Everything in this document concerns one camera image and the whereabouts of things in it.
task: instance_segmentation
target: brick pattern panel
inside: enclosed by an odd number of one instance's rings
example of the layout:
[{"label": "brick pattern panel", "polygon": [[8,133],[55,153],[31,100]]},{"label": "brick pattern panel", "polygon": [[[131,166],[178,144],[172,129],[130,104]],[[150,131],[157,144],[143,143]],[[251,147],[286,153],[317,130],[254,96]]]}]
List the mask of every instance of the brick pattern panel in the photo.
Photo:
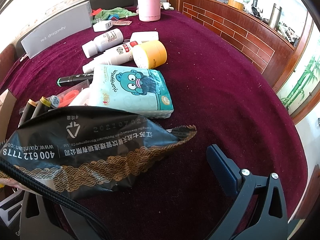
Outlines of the brick pattern panel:
[{"label": "brick pattern panel", "polygon": [[249,31],[213,12],[185,2],[183,14],[215,32],[241,51],[260,73],[266,69],[275,51]]},{"label": "brick pattern panel", "polygon": [[210,24],[204,23],[204,27],[207,27],[209,30],[217,33],[219,36],[221,35],[222,31],[220,31],[219,29],[217,29],[216,27],[213,27]]}]

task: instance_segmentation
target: marker pen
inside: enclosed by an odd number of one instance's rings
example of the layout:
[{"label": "marker pen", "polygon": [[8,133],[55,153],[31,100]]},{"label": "marker pen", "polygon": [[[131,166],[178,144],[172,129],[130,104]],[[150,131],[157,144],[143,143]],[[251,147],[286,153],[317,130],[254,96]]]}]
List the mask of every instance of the marker pen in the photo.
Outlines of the marker pen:
[{"label": "marker pen", "polygon": [[46,99],[45,97],[41,97],[39,103],[37,104],[37,107],[35,111],[33,112],[33,115],[31,119],[37,117],[38,115],[41,115],[45,112],[48,112],[51,106],[51,102]]},{"label": "marker pen", "polygon": [[20,127],[24,122],[31,119],[35,109],[36,109],[37,103],[32,101],[31,99],[28,100],[26,106],[24,107],[24,111],[22,114],[22,117],[20,118],[20,122],[18,127]]},{"label": "marker pen", "polygon": [[79,75],[72,75],[72,76],[68,76],[68,77],[60,77],[57,81],[57,85],[59,87],[74,86],[74,85],[79,84],[85,80],[89,80],[89,83],[91,84],[92,80],[93,80],[93,72],[79,74]]},{"label": "marker pen", "polygon": [[[50,102],[51,102],[51,109],[56,109],[60,103],[60,99],[57,96],[51,96],[47,98]],[[22,107],[19,109],[19,114],[23,115],[25,107]]]}]

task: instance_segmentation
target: white power adapter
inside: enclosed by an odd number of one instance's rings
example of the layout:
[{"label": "white power adapter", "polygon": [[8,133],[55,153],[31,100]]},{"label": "white power adapter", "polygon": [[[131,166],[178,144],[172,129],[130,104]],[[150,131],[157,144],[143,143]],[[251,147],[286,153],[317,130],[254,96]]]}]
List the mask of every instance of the white power adapter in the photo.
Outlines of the white power adapter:
[{"label": "white power adapter", "polygon": [[108,30],[108,29],[110,29],[112,27],[112,21],[111,20],[101,21],[99,19],[98,19],[97,23],[93,25],[93,30],[95,32],[103,32],[103,31],[106,31],[106,30]]}]

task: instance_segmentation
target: yellow lid container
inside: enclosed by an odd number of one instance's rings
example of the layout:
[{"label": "yellow lid container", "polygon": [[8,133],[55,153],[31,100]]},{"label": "yellow lid container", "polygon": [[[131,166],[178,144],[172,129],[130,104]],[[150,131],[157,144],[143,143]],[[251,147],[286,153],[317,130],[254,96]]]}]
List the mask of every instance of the yellow lid container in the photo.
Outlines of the yellow lid container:
[{"label": "yellow lid container", "polygon": [[167,61],[167,51],[160,41],[147,41],[132,48],[134,62],[139,68],[153,69]]}]

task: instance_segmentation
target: wooden cabinet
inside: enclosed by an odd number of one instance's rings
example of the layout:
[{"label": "wooden cabinet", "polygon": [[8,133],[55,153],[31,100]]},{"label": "wooden cabinet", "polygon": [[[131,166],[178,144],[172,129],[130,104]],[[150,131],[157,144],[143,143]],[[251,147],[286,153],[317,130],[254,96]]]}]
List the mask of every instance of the wooden cabinet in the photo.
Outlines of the wooden cabinet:
[{"label": "wooden cabinet", "polygon": [[178,8],[242,52],[271,87],[285,68],[293,71],[294,67],[287,64],[295,48],[255,17],[215,0],[178,0]]}]

